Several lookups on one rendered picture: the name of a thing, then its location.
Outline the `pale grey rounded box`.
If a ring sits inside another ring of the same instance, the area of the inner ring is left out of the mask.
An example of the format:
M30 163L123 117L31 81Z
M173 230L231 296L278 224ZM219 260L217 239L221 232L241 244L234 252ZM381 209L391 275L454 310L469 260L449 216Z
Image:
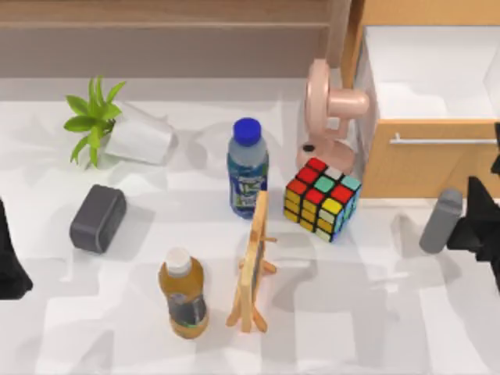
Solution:
M463 212L463 194L454 188L445 189L438 197L423 229L419 245L429 254L441 252Z

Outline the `pale wooden drawer front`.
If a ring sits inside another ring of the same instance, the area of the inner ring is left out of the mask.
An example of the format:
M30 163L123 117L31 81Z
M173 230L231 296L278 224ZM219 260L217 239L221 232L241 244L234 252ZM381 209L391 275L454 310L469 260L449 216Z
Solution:
M494 120L379 120L362 177L364 198L436 198L446 188L465 194L470 176L500 198L500 177L491 173L497 145L390 145L396 133L496 139Z

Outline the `multicoloured puzzle cube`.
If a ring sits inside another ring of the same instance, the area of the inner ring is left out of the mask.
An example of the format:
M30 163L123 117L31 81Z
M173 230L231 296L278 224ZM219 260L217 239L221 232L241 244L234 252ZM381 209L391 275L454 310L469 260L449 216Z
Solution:
M332 242L358 205L362 183L312 157L284 192L284 216L319 238Z

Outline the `pink table fan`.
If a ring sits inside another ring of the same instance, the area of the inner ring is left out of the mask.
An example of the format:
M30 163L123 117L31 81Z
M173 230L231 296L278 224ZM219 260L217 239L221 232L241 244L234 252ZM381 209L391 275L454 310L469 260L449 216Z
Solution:
M305 86L304 121L308 139L297 151L299 167L312 157L344 174L350 174L355 152L343 143L349 123L367 113L370 100L364 91L335 88L330 83L330 66L314 59Z

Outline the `wooden cupboard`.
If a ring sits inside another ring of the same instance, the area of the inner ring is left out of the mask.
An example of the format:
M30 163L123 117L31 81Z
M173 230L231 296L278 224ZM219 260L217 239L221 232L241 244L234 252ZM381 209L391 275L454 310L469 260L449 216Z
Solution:
M500 0L352 0L341 69L364 127L500 120Z

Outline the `wooden framed blackboard on easel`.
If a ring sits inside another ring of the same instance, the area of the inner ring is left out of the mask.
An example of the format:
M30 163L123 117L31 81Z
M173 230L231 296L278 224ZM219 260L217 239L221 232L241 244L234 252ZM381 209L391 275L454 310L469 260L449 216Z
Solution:
M260 191L256 199L245 256L238 264L239 276L232 309L226 319L228 327L235 326L240 320L241 331L244 333L250 333L253 326L262 333L266 333L268 329L255 304L262 276L277 272L277 267L265 260L266 243L277 241L275 237L268 237L266 234L268 209L269 194L267 191Z

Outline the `clear bottle with blue cap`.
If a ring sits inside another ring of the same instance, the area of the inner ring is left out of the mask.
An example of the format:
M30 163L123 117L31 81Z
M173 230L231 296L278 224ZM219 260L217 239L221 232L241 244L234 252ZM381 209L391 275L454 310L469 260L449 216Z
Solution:
M238 216L253 217L257 195L267 190L269 153L258 120L244 117L233 125L227 151L230 207Z

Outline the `orange bottle with white cap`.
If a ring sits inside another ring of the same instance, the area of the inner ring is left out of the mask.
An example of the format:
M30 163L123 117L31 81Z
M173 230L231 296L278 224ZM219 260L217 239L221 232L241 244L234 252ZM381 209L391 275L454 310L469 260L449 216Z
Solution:
M159 270L159 286L173 331L185 339L199 337L209 322L202 264L185 248L171 248Z

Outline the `green plant in white pot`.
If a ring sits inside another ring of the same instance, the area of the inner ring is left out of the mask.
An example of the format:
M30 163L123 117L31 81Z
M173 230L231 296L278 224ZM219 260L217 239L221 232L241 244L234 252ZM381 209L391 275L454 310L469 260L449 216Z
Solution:
M100 153L110 156L159 165L173 140L173 131L167 124L142 112L116 97L126 83L114 84L103 91L103 77L92 77L87 85L87 98L67 95L66 103L73 111L63 125L83 137L74 146L70 161L78 164L80 153L88 150L89 163L98 166Z

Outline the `wooden open shelf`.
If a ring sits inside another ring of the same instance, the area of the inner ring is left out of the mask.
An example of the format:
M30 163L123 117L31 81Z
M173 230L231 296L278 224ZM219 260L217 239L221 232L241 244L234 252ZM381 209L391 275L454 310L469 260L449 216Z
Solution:
M0 0L0 77L303 77L351 0Z

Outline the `dark grey rounded box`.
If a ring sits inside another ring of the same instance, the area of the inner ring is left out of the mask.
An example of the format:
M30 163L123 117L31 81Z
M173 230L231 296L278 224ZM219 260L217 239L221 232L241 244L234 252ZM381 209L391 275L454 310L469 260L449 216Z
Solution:
M95 184L70 224L76 248L105 253L127 212L125 194L117 188Z

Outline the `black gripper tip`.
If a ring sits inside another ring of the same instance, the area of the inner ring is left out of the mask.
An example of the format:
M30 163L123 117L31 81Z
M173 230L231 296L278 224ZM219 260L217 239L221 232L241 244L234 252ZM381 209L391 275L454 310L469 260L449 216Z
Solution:
M0 199L0 300L18 300L33 288L13 247L5 206Z

